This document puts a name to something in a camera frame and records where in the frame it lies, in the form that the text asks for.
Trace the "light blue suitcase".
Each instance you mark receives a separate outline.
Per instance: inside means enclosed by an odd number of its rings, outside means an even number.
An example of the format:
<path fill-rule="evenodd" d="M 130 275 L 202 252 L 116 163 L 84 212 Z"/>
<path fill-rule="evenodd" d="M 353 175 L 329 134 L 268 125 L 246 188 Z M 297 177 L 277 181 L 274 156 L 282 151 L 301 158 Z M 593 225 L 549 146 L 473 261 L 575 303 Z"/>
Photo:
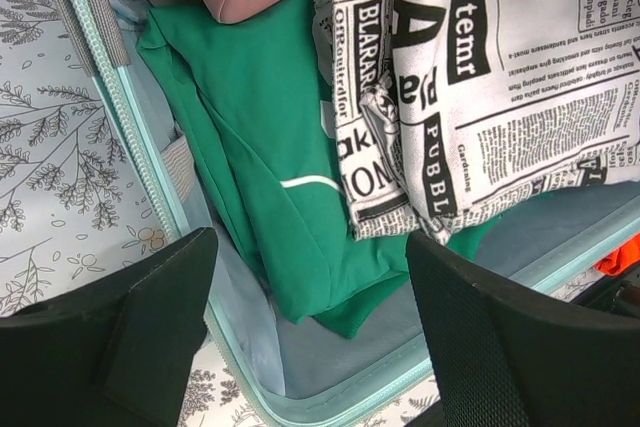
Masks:
<path fill-rule="evenodd" d="M 104 114 L 91 131 L 116 131 L 99 150 L 126 154 L 116 184 L 136 200 L 97 204 L 107 239 L 122 226 L 143 256 L 197 227 L 220 227 L 185 137 L 158 83 L 134 49 L 136 31 L 115 0 L 57 0 L 65 26 L 99 92 Z M 563 301 L 588 302 L 616 280 L 592 262 L 639 228 L 639 187 L 627 182 L 510 213 L 480 246 L 493 271 Z M 206 337 L 186 385 L 182 426 L 409 426 L 442 423 L 435 376 L 408 287 L 384 301 L 353 340 L 315 321 L 277 313 L 264 284 L 225 231 L 205 311 Z"/>

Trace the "green Guess t-shirt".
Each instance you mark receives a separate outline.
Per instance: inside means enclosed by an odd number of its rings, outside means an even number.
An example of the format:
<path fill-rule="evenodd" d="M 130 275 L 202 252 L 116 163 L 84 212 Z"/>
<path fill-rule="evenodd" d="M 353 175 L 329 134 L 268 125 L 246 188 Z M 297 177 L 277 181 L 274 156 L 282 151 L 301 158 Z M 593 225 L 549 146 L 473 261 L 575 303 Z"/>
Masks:
<path fill-rule="evenodd" d="M 408 278 L 405 236 L 356 240 L 322 125 L 312 0 L 234 25 L 198 4 L 151 8 L 137 51 L 185 133 L 241 258 L 288 321 L 353 338 Z"/>

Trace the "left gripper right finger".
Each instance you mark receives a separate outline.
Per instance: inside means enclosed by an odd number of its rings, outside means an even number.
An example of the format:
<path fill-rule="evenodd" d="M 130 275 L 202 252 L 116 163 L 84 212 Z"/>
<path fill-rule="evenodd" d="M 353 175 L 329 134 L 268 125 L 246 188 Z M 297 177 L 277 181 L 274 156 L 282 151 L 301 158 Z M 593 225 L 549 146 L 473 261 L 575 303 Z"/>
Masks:
<path fill-rule="evenodd" d="M 635 426 L 639 272 L 570 302 L 421 233 L 406 256 L 439 391 L 420 426 Z"/>

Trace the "newspaper print garment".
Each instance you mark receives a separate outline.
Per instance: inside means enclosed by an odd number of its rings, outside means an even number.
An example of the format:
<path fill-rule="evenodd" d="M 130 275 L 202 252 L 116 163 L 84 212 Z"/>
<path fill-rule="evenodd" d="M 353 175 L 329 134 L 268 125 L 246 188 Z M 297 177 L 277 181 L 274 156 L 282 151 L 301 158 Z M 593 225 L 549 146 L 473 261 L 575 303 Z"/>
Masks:
<path fill-rule="evenodd" d="M 353 236 L 639 177 L 639 0 L 314 0 Z"/>

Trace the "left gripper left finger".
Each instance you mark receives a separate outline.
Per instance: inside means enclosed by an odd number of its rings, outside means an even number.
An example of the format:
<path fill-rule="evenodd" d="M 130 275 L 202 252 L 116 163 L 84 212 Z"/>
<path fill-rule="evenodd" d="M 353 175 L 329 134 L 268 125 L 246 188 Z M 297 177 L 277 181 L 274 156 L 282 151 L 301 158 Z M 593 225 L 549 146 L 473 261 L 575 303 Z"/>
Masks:
<path fill-rule="evenodd" d="M 177 425 L 217 251 L 199 228 L 2 319 L 2 425 Z"/>

